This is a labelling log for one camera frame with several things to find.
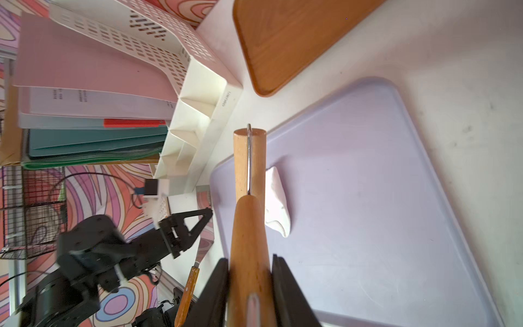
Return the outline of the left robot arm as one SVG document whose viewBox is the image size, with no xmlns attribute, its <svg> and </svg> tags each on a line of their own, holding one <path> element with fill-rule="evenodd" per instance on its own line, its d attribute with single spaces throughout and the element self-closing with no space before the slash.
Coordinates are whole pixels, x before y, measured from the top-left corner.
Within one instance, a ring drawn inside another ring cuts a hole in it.
<svg viewBox="0 0 523 327">
<path fill-rule="evenodd" d="M 212 216 L 211 208 L 175 213 L 131 241 L 107 215 L 81 221 L 57 239 L 57 270 L 24 297 L 5 325 L 79 326 L 100 310 L 100 289 L 116 293 L 125 281 L 151 276 L 162 259 L 190 249 Z"/>
</svg>

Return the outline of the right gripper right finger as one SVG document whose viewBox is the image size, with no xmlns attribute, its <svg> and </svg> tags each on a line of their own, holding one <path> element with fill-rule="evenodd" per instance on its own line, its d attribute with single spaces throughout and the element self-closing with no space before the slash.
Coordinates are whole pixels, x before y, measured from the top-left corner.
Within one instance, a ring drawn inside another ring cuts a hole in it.
<svg viewBox="0 0 523 327">
<path fill-rule="evenodd" d="M 285 259 L 272 257 L 272 291 L 277 326 L 321 327 Z"/>
</svg>

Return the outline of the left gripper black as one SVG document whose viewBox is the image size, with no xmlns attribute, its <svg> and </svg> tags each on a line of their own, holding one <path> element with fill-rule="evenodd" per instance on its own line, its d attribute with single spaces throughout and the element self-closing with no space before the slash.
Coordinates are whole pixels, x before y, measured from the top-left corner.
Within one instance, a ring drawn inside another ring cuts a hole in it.
<svg viewBox="0 0 523 327">
<path fill-rule="evenodd" d="M 203 208 L 173 214 L 159 221 L 163 241 L 174 259 L 193 246 L 212 216 L 211 208 Z M 185 220 L 191 217 L 198 217 L 199 220 L 192 229 L 189 229 Z"/>
</svg>

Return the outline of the white dough piece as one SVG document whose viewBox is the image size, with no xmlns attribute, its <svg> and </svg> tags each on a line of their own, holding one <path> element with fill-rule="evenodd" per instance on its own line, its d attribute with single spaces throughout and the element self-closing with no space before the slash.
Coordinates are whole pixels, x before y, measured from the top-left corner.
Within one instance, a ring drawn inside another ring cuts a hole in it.
<svg viewBox="0 0 523 327">
<path fill-rule="evenodd" d="M 291 232 L 291 217 L 287 198 L 277 167 L 266 171 L 265 225 L 287 238 Z"/>
</svg>

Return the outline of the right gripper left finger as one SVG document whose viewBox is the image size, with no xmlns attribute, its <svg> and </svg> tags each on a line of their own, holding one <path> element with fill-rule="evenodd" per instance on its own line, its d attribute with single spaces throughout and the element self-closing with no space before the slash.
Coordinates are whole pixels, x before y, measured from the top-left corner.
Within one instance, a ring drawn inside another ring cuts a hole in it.
<svg viewBox="0 0 523 327">
<path fill-rule="evenodd" d="M 225 326 L 229 292 L 229 262 L 222 258 L 215 266 L 200 298 L 187 316 L 183 327 Z"/>
</svg>

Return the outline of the wooden dough roller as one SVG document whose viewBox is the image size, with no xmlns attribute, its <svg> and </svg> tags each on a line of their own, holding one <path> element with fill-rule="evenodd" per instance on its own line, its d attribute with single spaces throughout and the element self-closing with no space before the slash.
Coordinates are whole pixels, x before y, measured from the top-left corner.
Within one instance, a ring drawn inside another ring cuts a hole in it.
<svg viewBox="0 0 523 327">
<path fill-rule="evenodd" d="M 234 177 L 227 325 L 276 326 L 265 227 L 265 130 L 247 126 L 234 132 Z"/>
</svg>

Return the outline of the purple cutting board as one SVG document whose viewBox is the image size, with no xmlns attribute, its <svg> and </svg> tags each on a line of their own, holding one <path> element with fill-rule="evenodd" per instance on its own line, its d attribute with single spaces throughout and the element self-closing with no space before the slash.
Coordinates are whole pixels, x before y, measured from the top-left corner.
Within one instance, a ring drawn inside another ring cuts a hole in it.
<svg viewBox="0 0 523 327">
<path fill-rule="evenodd" d="M 268 249 L 337 326 L 502 326 L 395 85 L 365 78 L 273 130 L 291 218 Z"/>
</svg>

